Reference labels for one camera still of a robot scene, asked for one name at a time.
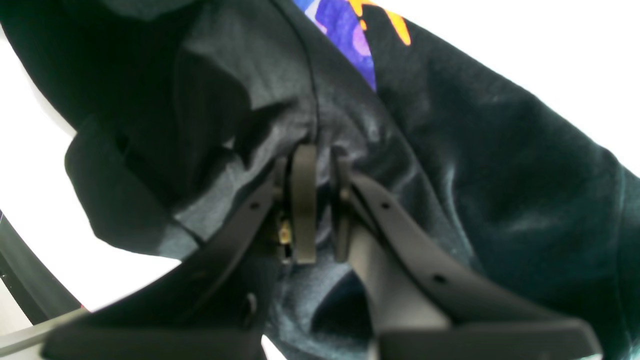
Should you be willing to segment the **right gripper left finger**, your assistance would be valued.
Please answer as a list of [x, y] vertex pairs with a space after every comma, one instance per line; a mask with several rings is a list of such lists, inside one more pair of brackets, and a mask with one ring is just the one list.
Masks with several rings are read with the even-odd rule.
[[316, 259], [315, 145], [298, 145], [222, 228], [162, 278], [53, 330], [46, 360], [265, 360], [281, 266]]

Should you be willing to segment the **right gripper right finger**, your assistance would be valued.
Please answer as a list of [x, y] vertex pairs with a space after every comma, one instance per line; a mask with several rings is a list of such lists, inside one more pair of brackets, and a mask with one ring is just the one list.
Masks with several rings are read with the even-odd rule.
[[365, 289], [371, 360], [601, 360], [588, 323], [453, 259], [347, 157], [331, 160], [331, 187], [334, 256]]

